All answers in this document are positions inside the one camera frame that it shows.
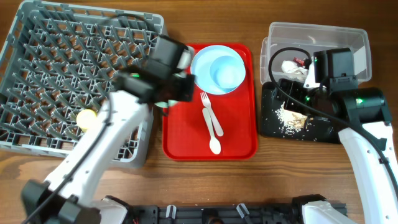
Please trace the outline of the green saucer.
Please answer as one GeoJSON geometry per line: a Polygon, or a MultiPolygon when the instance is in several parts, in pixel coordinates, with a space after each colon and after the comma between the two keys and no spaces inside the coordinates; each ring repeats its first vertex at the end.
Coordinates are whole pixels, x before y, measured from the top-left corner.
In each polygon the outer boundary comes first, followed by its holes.
{"type": "Polygon", "coordinates": [[[160,101],[160,102],[156,102],[155,105],[159,108],[168,108],[169,102],[168,101],[160,101]]]}

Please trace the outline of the white napkin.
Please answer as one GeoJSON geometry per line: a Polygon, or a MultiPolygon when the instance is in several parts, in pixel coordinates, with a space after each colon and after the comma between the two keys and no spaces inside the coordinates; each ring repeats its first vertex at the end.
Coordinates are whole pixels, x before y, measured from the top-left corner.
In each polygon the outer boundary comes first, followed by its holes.
{"type": "Polygon", "coordinates": [[[284,60],[281,65],[281,69],[284,73],[291,73],[296,75],[307,75],[308,70],[303,67],[299,67],[295,62],[284,60]]]}

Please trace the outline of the red snack wrapper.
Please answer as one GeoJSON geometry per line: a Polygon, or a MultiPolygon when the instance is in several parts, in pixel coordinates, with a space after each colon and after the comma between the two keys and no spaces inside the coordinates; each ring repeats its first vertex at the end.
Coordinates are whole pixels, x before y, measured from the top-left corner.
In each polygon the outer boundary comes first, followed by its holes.
{"type": "Polygon", "coordinates": [[[305,63],[306,63],[305,59],[301,59],[301,58],[297,58],[297,57],[294,57],[293,61],[300,67],[304,67],[305,63]]]}

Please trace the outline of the rice and food scraps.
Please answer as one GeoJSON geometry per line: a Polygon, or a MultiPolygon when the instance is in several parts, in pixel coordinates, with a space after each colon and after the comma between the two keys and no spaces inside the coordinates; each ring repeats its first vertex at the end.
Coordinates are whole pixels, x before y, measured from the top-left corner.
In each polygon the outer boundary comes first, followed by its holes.
{"type": "Polygon", "coordinates": [[[308,116],[297,112],[289,111],[284,108],[285,103],[282,103],[279,109],[275,111],[277,119],[282,125],[281,130],[285,134],[293,135],[299,131],[303,131],[306,126],[308,116]]]}

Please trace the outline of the light blue bowl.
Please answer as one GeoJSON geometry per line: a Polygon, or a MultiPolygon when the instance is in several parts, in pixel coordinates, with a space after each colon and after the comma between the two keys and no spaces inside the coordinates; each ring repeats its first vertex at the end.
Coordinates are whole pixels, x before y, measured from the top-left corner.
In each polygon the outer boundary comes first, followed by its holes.
{"type": "Polygon", "coordinates": [[[233,56],[218,57],[210,65],[210,77],[219,88],[237,88],[246,77],[244,62],[233,56]]]}

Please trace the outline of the yellow cup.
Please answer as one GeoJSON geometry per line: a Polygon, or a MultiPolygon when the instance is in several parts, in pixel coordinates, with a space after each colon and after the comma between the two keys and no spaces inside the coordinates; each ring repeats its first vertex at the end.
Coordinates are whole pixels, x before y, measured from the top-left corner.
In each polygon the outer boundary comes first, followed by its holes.
{"type": "Polygon", "coordinates": [[[78,127],[83,131],[87,131],[93,125],[96,119],[96,113],[91,109],[84,109],[80,111],[76,116],[76,123],[78,127]]]}

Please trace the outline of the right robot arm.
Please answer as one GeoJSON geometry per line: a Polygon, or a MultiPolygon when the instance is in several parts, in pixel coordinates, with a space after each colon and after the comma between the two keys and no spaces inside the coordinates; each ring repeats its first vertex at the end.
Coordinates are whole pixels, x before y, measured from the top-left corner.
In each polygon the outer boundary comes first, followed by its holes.
{"type": "Polygon", "coordinates": [[[351,77],[323,78],[318,90],[295,96],[277,91],[338,130],[354,171],[366,223],[397,223],[397,159],[391,114],[382,91],[359,88],[351,77]]]}

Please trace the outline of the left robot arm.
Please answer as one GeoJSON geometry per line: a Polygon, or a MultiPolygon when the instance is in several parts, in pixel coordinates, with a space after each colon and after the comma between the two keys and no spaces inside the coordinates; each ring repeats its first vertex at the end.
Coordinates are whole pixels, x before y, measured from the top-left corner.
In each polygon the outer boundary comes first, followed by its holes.
{"type": "Polygon", "coordinates": [[[115,90],[74,150],[43,182],[29,180],[21,199],[24,223],[125,223],[129,205],[106,197],[94,202],[99,181],[127,135],[158,102],[191,101],[195,76],[173,68],[148,72],[125,68],[115,75],[115,90]]]}

